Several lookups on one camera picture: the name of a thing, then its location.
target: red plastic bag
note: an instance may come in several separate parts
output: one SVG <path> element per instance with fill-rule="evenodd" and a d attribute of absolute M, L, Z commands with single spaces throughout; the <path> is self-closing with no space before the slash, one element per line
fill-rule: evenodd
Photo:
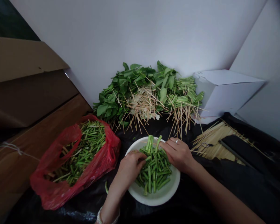
<path fill-rule="evenodd" d="M 30 184 L 32 189 L 41 198 L 42 206 L 46 210 L 56 210 L 64 205 L 70 198 L 80 193 L 85 188 L 89 187 L 93 182 L 100 179 L 104 174 L 115 168 L 119 150 L 121 147 L 120 139 L 113 133 L 110 126 L 99 120 L 94 115 L 87 115 L 82 117 L 80 123 L 87 120 L 98 120 L 105 127 L 106 143 L 95 155 L 91 163 L 86 167 L 80 178 L 77 180 L 74 186 L 70 187 L 66 181 L 60 183 L 54 183 L 44 178 L 44 175 L 52 173 L 63 165 L 77 149 L 82 132 L 75 124 L 62 131 L 52 145 L 47 149 L 42 156 L 40 163 L 36 170 L 30 177 Z M 73 148 L 67 155 L 60 158 L 62 147 L 68 145 L 74 141 Z"/>

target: forearm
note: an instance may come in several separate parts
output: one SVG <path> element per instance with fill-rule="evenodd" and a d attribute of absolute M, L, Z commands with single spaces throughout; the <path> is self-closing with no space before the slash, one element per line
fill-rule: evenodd
<path fill-rule="evenodd" d="M 218 214 L 227 223 L 264 223 L 251 209 L 213 178 L 199 163 L 187 173 L 205 192 Z"/>
<path fill-rule="evenodd" d="M 125 191 L 111 184 L 108 196 L 100 212 L 100 217 L 104 224 L 112 223 L 119 215 L 120 201 L 124 193 Z"/>

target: finger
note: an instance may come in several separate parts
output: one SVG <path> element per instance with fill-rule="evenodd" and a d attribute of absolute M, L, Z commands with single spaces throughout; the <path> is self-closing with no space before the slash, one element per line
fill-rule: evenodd
<path fill-rule="evenodd" d="M 137 171 L 140 173 L 140 170 L 142 169 L 142 167 L 145 165 L 146 161 L 142 160 L 140 163 L 138 163 L 137 165 Z"/>
<path fill-rule="evenodd" d="M 138 161 L 139 159 L 146 159 L 147 156 L 145 154 L 143 154 L 142 152 L 138 152 L 132 155 L 136 161 Z"/>
<path fill-rule="evenodd" d="M 167 154 L 169 163 L 173 163 L 173 162 L 174 162 L 174 159 L 173 159 L 168 153 L 166 153 L 166 154 Z"/>
<path fill-rule="evenodd" d="M 176 145 L 186 145 L 186 143 L 180 140 L 179 138 L 170 138 L 169 140 L 173 141 Z"/>
<path fill-rule="evenodd" d="M 176 151 L 165 142 L 160 142 L 160 146 L 165 150 L 167 155 L 169 154 L 171 157 L 176 153 Z"/>
<path fill-rule="evenodd" d="M 169 139 L 166 142 L 168 145 L 170 145 L 173 149 L 175 149 L 176 151 L 179 150 L 181 148 L 181 145 L 178 145 L 175 143 L 175 141 L 172 141 L 171 139 Z"/>
<path fill-rule="evenodd" d="M 135 153 L 138 153 L 139 151 L 138 150 L 133 150 L 133 151 L 130 151 L 129 153 L 128 153 L 128 155 L 129 154 L 135 154 Z"/>

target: wooden surface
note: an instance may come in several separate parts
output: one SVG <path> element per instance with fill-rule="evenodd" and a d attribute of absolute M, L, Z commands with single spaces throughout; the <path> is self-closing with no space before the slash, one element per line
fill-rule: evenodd
<path fill-rule="evenodd" d="M 48 117 L 9 139 L 21 151 L 38 159 L 55 138 L 68 126 L 76 123 L 91 107 L 78 94 Z M 8 212 L 29 187 L 29 177 L 38 160 L 19 155 L 17 151 L 0 147 L 0 217 Z"/>

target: right hand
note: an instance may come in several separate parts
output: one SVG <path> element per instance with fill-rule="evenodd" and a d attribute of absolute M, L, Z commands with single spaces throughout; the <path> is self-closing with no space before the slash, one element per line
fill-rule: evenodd
<path fill-rule="evenodd" d="M 188 174 L 197 166 L 189 147 L 182 140 L 170 138 L 167 142 L 160 142 L 160 146 L 167 153 L 169 162 L 179 171 Z"/>

